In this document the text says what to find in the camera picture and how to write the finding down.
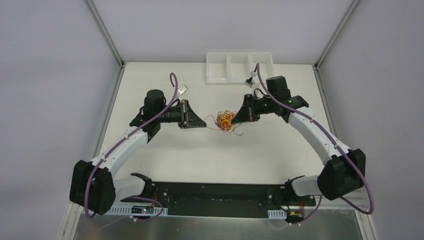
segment metal plate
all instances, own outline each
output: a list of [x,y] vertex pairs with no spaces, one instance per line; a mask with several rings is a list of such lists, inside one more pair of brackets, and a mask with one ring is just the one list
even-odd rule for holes
[[150,222],[137,223],[125,218],[99,231],[87,231],[82,228],[97,229],[121,217],[104,215],[87,219],[81,215],[74,239],[362,239],[357,217],[353,210],[320,209],[300,227],[295,224],[286,227],[287,223],[281,219],[167,216],[159,217]]

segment black clamp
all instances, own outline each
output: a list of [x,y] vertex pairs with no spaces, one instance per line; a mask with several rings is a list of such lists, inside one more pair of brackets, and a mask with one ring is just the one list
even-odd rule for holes
[[[129,123],[129,126],[140,127],[162,111],[166,106],[166,101],[161,90],[153,89],[148,91],[147,96],[144,98],[144,106],[140,108],[140,111]],[[181,129],[206,127],[206,123],[195,114],[188,100],[176,100],[175,102],[177,102],[176,106],[169,107],[157,119],[142,128],[147,133],[149,142],[161,129],[161,123],[178,123]]]
[[[268,91],[281,103],[299,109],[309,107],[309,104],[301,96],[291,96],[290,89],[287,88],[286,78],[275,76],[266,80]],[[286,123],[289,122],[291,111],[275,103],[268,95],[259,98],[255,94],[245,94],[243,104],[237,115],[231,120],[232,124],[245,122],[257,122],[262,114],[276,114],[282,117]]]
[[139,196],[142,198],[151,198],[154,192],[154,188],[152,186],[152,179],[148,176],[145,176],[137,172],[131,173],[131,176],[136,176],[144,181],[143,192]]

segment metal frame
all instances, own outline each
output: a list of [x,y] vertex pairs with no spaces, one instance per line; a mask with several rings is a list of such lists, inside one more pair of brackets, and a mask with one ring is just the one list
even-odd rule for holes
[[119,67],[122,68],[124,65],[124,60],[122,59],[121,55],[118,52],[117,46],[115,45],[114,41],[112,40],[111,35],[109,34],[108,29],[105,26],[105,23],[103,22],[102,18],[100,17],[100,13],[96,8],[96,5],[94,4],[93,0],[84,0],[85,5],[87,6],[88,11],[90,12],[91,16],[93,17],[93,20],[98,27],[99,32],[101,33],[101,36],[104,39],[104,42],[109,47],[113,57],[115,58],[116,62],[118,63]]
[[[96,157],[100,153],[102,148],[103,140],[105,138],[106,129],[108,128],[109,120],[111,119],[112,109],[114,108],[115,100],[117,99],[118,90],[121,85],[122,77],[125,71],[125,64],[122,65],[122,68],[119,70],[119,74],[116,78],[115,85],[113,87],[112,94],[110,95],[109,102],[107,104],[107,110],[103,121],[100,124],[100,132],[98,134],[97,143],[93,150],[92,158]],[[66,210],[64,221],[60,227],[58,240],[71,240],[74,239],[75,230],[77,229],[78,221],[83,207],[69,202],[68,208]]]
[[331,35],[330,40],[328,41],[327,45],[325,46],[324,50],[321,53],[321,56],[319,57],[318,61],[315,64],[315,67],[319,70],[321,65],[323,64],[324,60],[328,56],[330,50],[333,48],[335,42],[339,38],[340,34],[342,33],[343,29],[346,26],[346,23],[354,13],[355,9],[357,8],[358,4],[361,2],[361,0],[352,0],[349,4],[349,7],[347,7],[346,12],[344,12],[343,17],[341,18],[340,22],[338,23],[337,27],[335,28],[335,31]]
[[[95,148],[93,150],[93,157],[97,156],[100,153],[100,149],[102,147],[103,144],[103,140],[105,137],[105,133],[106,133],[106,129],[108,127],[108,123],[109,123],[109,119],[111,117],[112,114],[112,109],[118,94],[118,90],[119,90],[119,86],[121,84],[121,80],[125,71],[125,61],[121,58],[117,47],[115,46],[112,37],[110,36],[105,23],[103,22],[99,11],[97,10],[93,0],[84,0],[87,9],[89,10],[90,14],[93,17],[93,20],[95,22],[95,24],[97,25],[105,43],[107,44],[107,46],[109,47],[113,57],[115,58],[117,64],[120,67],[120,71],[118,74],[118,77],[116,79],[116,83],[114,85],[113,88],[113,92],[109,98],[108,101],[108,105],[107,105],[107,111],[105,113],[104,119],[101,123],[101,127],[100,127],[100,131],[99,131],[99,135],[97,138],[97,143],[95,145]],[[344,13],[342,19],[340,20],[339,24],[337,25],[335,31],[333,32],[331,38],[329,39],[327,45],[325,46],[324,50],[322,51],[322,54],[320,55],[318,61],[315,63],[315,65],[313,66],[313,71],[315,74],[315,78],[316,78],[316,82],[318,85],[318,89],[319,89],[319,94],[321,95],[321,99],[322,99],[322,104],[324,106],[324,110],[325,110],[325,114],[327,117],[327,121],[328,121],[328,125],[330,128],[330,131],[337,137],[337,132],[336,132],[336,127],[333,121],[333,114],[331,111],[331,107],[329,105],[329,100],[327,98],[326,95],[326,91],[325,88],[323,86],[321,77],[320,77],[320,67],[322,66],[322,64],[324,63],[325,59],[327,58],[327,56],[329,55],[331,49],[334,47],[337,39],[340,37],[343,29],[345,28],[348,20],[350,19],[350,17],[352,16],[353,12],[355,11],[355,9],[357,8],[357,6],[359,5],[359,3],[361,2],[361,0],[352,0],[351,3],[349,4],[346,12]],[[363,191],[358,190],[358,192],[355,192],[354,195],[363,195]],[[365,198],[361,198],[361,197],[357,197],[356,199],[358,202],[357,204],[359,206],[362,207],[367,207],[367,205],[364,204],[364,201],[367,201],[367,199]],[[322,209],[349,209],[349,206],[347,204],[343,204],[342,202],[334,202],[334,201],[327,201],[327,200],[323,200],[322,202]],[[60,232],[59,232],[59,236],[57,237],[57,239],[59,240],[70,240],[74,238],[74,234],[76,232],[76,228],[78,225],[78,221],[80,218],[80,214],[82,212],[82,207],[74,204],[72,202],[69,203],[67,211],[66,211],[66,215],[65,215],[65,219],[62,223]],[[359,224],[359,228],[361,230],[362,233],[362,238],[364,240],[378,240],[378,236],[376,234],[376,230],[374,227],[374,223],[372,220],[372,217],[369,215],[365,215],[362,214],[358,211],[356,212],[356,217],[358,220],[358,224]]]

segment white table surface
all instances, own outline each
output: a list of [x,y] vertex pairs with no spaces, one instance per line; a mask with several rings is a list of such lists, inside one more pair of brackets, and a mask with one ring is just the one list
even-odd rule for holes
[[[287,79],[292,96],[300,95],[328,129],[323,103],[311,65],[275,64],[274,73]],[[104,153],[127,129],[144,104],[146,92],[160,89],[168,101],[174,72],[186,84],[194,112],[204,119],[218,111],[238,111],[244,85],[206,85],[205,63],[129,62],[126,64],[107,126]],[[206,123],[215,127],[212,118]],[[163,123],[150,143],[119,170],[116,179],[141,173],[153,181],[194,183],[282,184],[300,175],[319,174],[323,165],[307,141],[281,117],[261,115],[258,122],[243,123],[237,136],[208,128],[179,129]]]

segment white tray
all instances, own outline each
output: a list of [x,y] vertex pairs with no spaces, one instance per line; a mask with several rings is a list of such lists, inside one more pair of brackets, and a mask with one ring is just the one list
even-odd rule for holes
[[270,52],[208,52],[206,54],[206,84],[243,84],[250,78],[256,63],[264,80],[274,76]]

